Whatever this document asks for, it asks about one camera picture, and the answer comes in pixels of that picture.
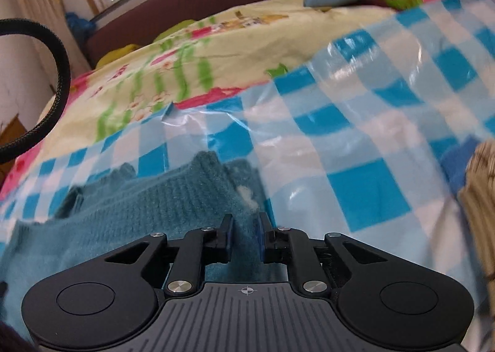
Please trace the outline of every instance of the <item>blue and white checkered tablecloth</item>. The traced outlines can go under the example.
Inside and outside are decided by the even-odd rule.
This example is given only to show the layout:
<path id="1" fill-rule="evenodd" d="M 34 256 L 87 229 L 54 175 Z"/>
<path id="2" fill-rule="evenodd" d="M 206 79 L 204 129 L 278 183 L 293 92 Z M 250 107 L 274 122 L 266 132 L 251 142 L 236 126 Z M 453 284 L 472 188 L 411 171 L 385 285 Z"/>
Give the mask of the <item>blue and white checkered tablecloth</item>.
<path id="1" fill-rule="evenodd" d="M 483 276 L 438 160 L 468 134 L 495 133 L 494 30 L 493 0 L 442 0 L 342 37 L 272 83 L 170 106 L 35 167 L 0 206 L 0 241 L 124 162 L 150 176 L 214 150 L 258 167 L 277 224 L 349 233 L 459 280 L 479 307 L 465 343 L 482 350 Z"/>

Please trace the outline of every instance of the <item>headboard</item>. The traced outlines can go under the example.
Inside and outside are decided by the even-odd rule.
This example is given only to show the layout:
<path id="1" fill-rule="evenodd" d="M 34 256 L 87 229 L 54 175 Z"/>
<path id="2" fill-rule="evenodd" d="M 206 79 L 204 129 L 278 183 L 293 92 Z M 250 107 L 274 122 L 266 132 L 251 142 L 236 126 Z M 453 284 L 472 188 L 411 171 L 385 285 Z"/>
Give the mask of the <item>headboard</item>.
<path id="1" fill-rule="evenodd" d="M 99 29 L 86 43 L 94 66 L 109 51 L 128 44 L 148 45 L 184 20 L 202 20 L 231 7 L 263 0 L 147 0 Z"/>

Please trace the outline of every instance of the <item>bed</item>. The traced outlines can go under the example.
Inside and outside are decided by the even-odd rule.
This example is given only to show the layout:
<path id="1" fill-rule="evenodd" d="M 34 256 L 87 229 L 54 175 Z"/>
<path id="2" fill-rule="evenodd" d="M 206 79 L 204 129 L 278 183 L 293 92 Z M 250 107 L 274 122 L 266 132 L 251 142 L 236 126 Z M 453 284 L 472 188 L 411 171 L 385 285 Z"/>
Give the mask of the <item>bed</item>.
<path id="1" fill-rule="evenodd" d="M 495 134 L 494 30 L 493 0 L 400 14 L 269 0 L 209 16 L 73 81 L 2 189 L 0 241 L 125 162 L 154 176 L 212 150 L 259 170 L 276 224 L 347 233 L 460 281 L 476 306 L 463 344 L 488 350 L 483 273 L 439 160 Z"/>

